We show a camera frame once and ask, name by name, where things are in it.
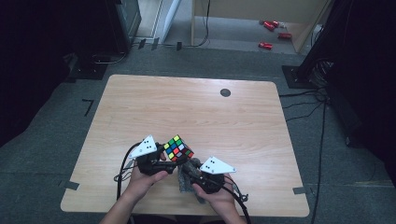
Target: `gray carpet floor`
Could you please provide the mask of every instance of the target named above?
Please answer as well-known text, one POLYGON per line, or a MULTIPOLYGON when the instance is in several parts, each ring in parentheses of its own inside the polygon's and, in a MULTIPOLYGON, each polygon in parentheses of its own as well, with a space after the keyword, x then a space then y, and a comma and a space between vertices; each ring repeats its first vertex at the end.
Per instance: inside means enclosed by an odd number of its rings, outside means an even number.
MULTIPOLYGON (((289 94, 303 90, 288 88, 281 65, 299 65, 303 60, 301 55, 273 52, 133 47, 121 62, 108 66, 103 80, 62 83, 29 128, 0 148, 0 223, 97 223, 104 216, 63 212, 60 204, 64 189, 58 184, 68 180, 73 172, 109 76, 273 81, 279 94, 289 94), (84 115, 89 102, 82 99, 94 100, 87 116, 84 115)), ((315 101, 313 95, 281 97, 285 107, 315 101)), ((285 108, 285 118, 307 115, 317 105, 285 108)), ((383 163, 365 148, 346 147, 342 126, 332 106, 326 105, 324 109, 321 185, 315 223, 395 223, 396 190, 383 163)), ((253 217, 253 223, 310 223, 318 186, 322 111, 323 105, 307 118, 288 121, 310 215, 253 217)))

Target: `light wood tabletop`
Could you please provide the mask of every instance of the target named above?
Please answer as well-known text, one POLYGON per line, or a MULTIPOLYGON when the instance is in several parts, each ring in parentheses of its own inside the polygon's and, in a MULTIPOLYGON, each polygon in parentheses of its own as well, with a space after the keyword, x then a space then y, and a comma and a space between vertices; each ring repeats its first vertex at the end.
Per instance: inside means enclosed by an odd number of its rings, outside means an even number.
MULTIPOLYGON (((65 191, 62 209, 107 212, 116 201, 113 177, 125 153, 149 134, 161 144, 179 134, 201 162, 215 156, 235 167, 232 177, 249 195, 251 216, 309 214, 305 194, 293 191, 303 183, 274 83, 128 75, 107 82, 70 179, 79 188, 65 191), (222 96, 222 89, 231 95, 222 96)), ((177 169, 149 190, 134 213, 215 215, 193 193, 180 193, 177 169)))

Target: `black circular grommet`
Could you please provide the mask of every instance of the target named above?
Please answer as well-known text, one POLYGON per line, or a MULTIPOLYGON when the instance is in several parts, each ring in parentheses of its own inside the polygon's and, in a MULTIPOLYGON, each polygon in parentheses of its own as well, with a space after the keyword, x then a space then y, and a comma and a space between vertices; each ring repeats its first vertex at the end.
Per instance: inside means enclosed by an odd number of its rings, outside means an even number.
POLYGON ((229 96, 231 95, 231 91, 228 90, 228 89, 222 89, 222 90, 220 91, 220 94, 221 94, 222 96, 224 96, 224 97, 229 97, 229 96))

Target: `person's hand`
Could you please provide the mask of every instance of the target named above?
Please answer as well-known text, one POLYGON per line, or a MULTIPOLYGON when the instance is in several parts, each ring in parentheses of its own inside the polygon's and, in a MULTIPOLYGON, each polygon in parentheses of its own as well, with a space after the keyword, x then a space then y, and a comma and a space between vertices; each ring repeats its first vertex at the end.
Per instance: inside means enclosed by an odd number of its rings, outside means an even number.
MULTIPOLYGON (((229 179, 231 178, 229 174, 225 174, 225 184, 224 187, 233 192, 233 183, 229 179)), ((245 223, 245 221, 239 216, 238 211, 235 207, 235 200, 233 195, 227 192, 225 189, 219 190, 219 192, 206 194, 204 190, 197 184, 192 184, 197 195, 205 200, 207 200, 212 206, 213 210, 222 217, 226 223, 245 223)))
MULTIPOLYGON (((166 160, 163 154, 161 154, 161 160, 166 160)), ((160 180, 163 180, 167 176, 168 173, 166 171, 161 171, 152 176, 144 175, 140 173, 139 167, 137 167, 137 161, 135 161, 134 169, 131 173, 131 180, 124 193, 131 195, 131 197, 133 197, 133 199, 138 202, 146 195, 152 185, 160 180)))

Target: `rubik's cube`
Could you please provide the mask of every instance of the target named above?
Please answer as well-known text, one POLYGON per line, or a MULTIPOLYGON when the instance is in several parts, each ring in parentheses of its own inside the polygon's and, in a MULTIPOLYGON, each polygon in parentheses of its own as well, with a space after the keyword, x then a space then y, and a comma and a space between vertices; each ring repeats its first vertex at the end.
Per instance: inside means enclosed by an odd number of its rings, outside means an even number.
POLYGON ((177 158, 182 155, 186 155, 189 158, 194 155, 192 150, 184 143, 184 141, 180 138, 180 136, 176 135, 168 143, 164 146, 166 154, 168 154, 168 158, 171 161, 176 161, 177 158))

